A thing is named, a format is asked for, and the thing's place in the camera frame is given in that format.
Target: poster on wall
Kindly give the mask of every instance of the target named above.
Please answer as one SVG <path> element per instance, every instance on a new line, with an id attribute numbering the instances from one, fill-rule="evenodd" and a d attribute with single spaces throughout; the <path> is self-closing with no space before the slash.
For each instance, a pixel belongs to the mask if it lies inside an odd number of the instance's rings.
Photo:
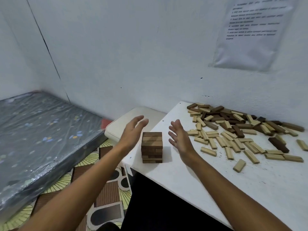
<path id="1" fill-rule="evenodd" d="M 298 0 L 230 0 L 214 67 L 269 70 Z"/>

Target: floor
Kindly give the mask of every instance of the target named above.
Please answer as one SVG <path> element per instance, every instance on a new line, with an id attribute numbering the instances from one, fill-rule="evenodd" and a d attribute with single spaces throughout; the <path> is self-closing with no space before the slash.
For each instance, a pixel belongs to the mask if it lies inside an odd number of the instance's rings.
<path id="1" fill-rule="evenodd" d="M 75 181 L 111 149 L 111 141 L 107 139 L 71 171 L 63 175 L 57 183 L 38 196 L 35 201 L 25 206 L 11 220 L 0 226 L 0 231 L 18 230 L 21 225 L 40 210 L 49 200 L 60 193 L 71 182 Z M 132 195 L 129 178 L 130 175 L 127 174 L 126 169 L 117 166 L 76 231 L 96 230 L 107 221 L 114 222 L 121 227 Z"/>

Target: mattress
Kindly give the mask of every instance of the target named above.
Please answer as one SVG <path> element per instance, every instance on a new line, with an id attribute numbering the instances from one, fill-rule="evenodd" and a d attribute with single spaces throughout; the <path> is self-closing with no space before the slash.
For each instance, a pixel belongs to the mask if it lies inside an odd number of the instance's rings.
<path id="1" fill-rule="evenodd" d="M 0 224 L 106 137 L 102 118 L 42 92 L 0 101 Z"/>

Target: white table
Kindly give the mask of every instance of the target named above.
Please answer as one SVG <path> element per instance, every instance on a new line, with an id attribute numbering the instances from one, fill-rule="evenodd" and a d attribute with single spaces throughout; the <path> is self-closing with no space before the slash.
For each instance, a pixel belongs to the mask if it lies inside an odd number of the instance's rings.
<path id="1" fill-rule="evenodd" d="M 191 205 L 202 210 L 231 228 L 229 222 L 222 214 L 212 197 L 205 190 L 192 170 L 185 166 L 177 150 L 168 142 L 169 125 L 171 121 L 179 119 L 185 130 L 195 129 L 187 112 L 190 103 L 179 102 L 153 129 L 152 132 L 163 133 L 163 162 L 160 164 L 143 164 L 141 159 L 141 140 L 136 147 L 123 159 L 122 163 L 147 176 L 154 182 L 163 186 Z M 223 148 L 217 144 L 217 157 L 204 154 L 200 151 L 203 144 L 195 142 L 190 136 L 196 151 L 204 160 L 217 169 L 225 178 L 248 194 L 262 206 L 288 225 L 293 231 L 308 229 L 308 152 L 302 151 L 296 139 L 308 143 L 308 134 L 297 132 L 298 137 L 283 135 L 291 155 L 298 155 L 304 163 L 291 161 L 277 161 L 266 159 L 264 155 L 257 154 L 259 164 L 252 162 L 241 153 L 233 152 L 234 160 L 228 160 Z M 275 149 L 268 141 L 268 136 L 262 133 L 245 135 L 252 138 L 258 145 L 266 149 Z M 241 173 L 233 170 L 239 159 L 246 161 Z"/>

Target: pile of wooden blocks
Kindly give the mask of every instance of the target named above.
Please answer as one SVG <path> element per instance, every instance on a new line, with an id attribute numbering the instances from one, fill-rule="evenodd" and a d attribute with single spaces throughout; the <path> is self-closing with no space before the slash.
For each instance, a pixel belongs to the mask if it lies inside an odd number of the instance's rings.
<path id="1" fill-rule="evenodd" d="M 163 163 L 162 132 L 143 132 L 141 157 L 143 163 Z"/>
<path id="2" fill-rule="evenodd" d="M 187 106 L 188 113 L 192 117 L 192 121 L 196 123 L 196 129 L 187 131 L 188 135 L 195 136 L 194 141 L 202 143 L 204 145 L 210 144 L 211 149 L 201 147 L 201 151 L 212 156 L 217 156 L 216 143 L 225 148 L 227 159 L 233 160 L 234 152 L 240 153 L 244 151 L 245 155 L 251 160 L 252 163 L 257 164 L 260 161 L 255 157 L 255 154 L 264 154 L 266 159 L 275 160 L 288 160 L 295 162 L 304 162 L 304 160 L 295 155 L 289 155 L 289 149 L 286 147 L 287 143 L 283 140 L 281 135 L 289 134 L 291 136 L 298 136 L 296 131 L 304 132 L 305 129 L 295 124 L 280 122 L 280 121 L 268 121 L 264 117 L 257 118 L 254 115 L 247 113 L 226 109 L 223 106 L 213 107 L 211 105 L 194 103 Z M 220 133 L 217 131 L 219 124 L 225 131 Z M 205 132 L 202 128 L 209 127 L 214 131 Z M 275 150 L 264 150 L 257 145 L 253 139 L 245 138 L 244 134 L 257 135 L 257 132 L 263 133 L 269 136 L 269 141 L 276 147 Z M 308 151 L 308 146 L 303 140 L 297 140 L 298 145 L 304 151 Z M 236 172 L 241 172 L 246 162 L 240 159 L 234 166 Z"/>

